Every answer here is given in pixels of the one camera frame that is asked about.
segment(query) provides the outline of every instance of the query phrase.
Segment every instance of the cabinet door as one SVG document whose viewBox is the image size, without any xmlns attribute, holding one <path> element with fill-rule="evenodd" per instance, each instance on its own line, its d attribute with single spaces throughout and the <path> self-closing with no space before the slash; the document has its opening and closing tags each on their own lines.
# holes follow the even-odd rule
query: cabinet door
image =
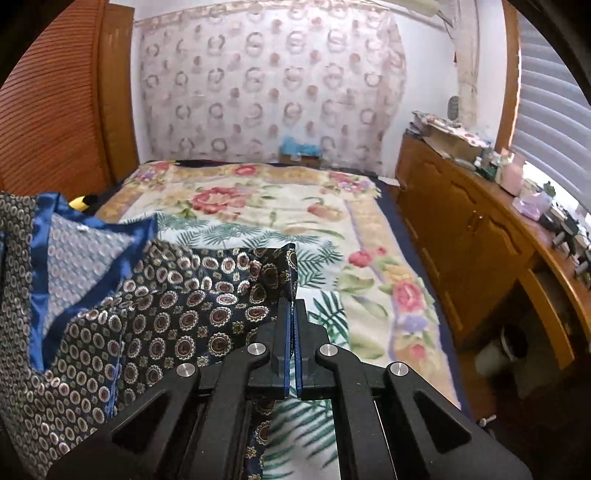
<svg viewBox="0 0 591 480">
<path fill-rule="evenodd" d="M 413 162 L 407 188 L 400 193 L 398 204 L 431 279 L 438 283 L 439 268 L 431 251 L 439 241 L 444 213 L 447 180 L 443 174 L 443 160 L 420 153 Z"/>
<path fill-rule="evenodd" d="M 452 293 L 463 325 L 460 337 L 477 327 L 501 301 L 532 254 L 532 246 L 500 211 L 482 206 L 464 256 L 465 277 Z"/>
<path fill-rule="evenodd" d="M 465 277 L 464 258 L 472 243 L 472 228 L 479 216 L 481 201 L 473 189 L 454 178 L 452 173 L 441 205 L 445 211 L 438 223 L 437 241 L 431 247 L 431 256 L 445 283 Z"/>
</svg>

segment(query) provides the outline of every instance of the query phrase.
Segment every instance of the box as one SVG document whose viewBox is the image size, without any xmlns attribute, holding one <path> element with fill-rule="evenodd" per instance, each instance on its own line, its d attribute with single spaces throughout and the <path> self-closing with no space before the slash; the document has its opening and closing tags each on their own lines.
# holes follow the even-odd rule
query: box
<svg viewBox="0 0 591 480">
<path fill-rule="evenodd" d="M 426 125 L 425 130 L 424 136 L 429 138 L 429 144 L 438 152 L 443 151 L 453 158 L 461 158 L 469 162 L 474 162 L 476 157 L 482 155 L 482 147 L 470 145 L 468 140 L 455 134 L 445 133 L 432 125 Z"/>
</svg>

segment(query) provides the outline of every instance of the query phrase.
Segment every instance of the wooden dresser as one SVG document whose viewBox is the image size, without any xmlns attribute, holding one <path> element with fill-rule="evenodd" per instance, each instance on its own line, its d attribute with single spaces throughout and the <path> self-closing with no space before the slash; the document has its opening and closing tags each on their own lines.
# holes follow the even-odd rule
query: wooden dresser
<svg viewBox="0 0 591 480">
<path fill-rule="evenodd" d="M 521 216 L 497 184 L 444 160 L 405 135 L 397 165 L 398 206 L 461 350 L 486 336 L 525 292 L 561 369 L 591 339 L 591 293 L 574 262 L 550 249 L 552 234 Z"/>
</svg>

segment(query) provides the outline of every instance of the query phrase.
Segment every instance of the metal screw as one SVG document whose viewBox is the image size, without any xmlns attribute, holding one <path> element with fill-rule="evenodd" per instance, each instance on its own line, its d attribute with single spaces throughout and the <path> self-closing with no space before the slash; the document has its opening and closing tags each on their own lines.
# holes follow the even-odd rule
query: metal screw
<svg viewBox="0 0 591 480">
<path fill-rule="evenodd" d="M 177 375 L 179 377 L 190 377 L 195 373 L 195 365 L 193 364 L 181 364 L 177 367 Z"/>
<path fill-rule="evenodd" d="M 320 347 L 320 353 L 324 356 L 333 356 L 339 351 L 339 348 L 336 345 L 332 345 L 331 343 L 325 343 L 323 346 Z"/>
<path fill-rule="evenodd" d="M 251 355 L 262 355 L 267 350 L 267 347 L 263 343 L 251 343 L 247 350 Z"/>
<path fill-rule="evenodd" d="M 390 365 L 390 371 L 397 377 L 403 377 L 408 373 L 408 365 L 402 362 L 394 362 Z"/>
</svg>

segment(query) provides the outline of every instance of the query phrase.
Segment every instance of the wooden wardrobe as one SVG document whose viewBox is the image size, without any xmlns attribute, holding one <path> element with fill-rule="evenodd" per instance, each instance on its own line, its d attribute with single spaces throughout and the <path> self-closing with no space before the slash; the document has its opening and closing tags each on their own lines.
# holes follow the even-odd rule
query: wooden wardrobe
<svg viewBox="0 0 591 480">
<path fill-rule="evenodd" d="M 99 101 L 106 13 L 106 0 L 72 2 L 37 37 L 0 88 L 0 189 L 19 195 L 60 192 L 72 199 L 106 191 L 137 165 L 135 153 L 131 169 L 113 168 L 106 153 L 105 138 L 118 138 L 113 132 L 117 126 L 103 121 L 104 101 Z M 126 59 L 129 79 L 129 55 Z M 105 95 L 106 103 L 112 103 L 108 90 Z M 127 101 L 129 135 L 131 97 Z M 135 152 L 135 139 L 129 141 Z"/>
</svg>

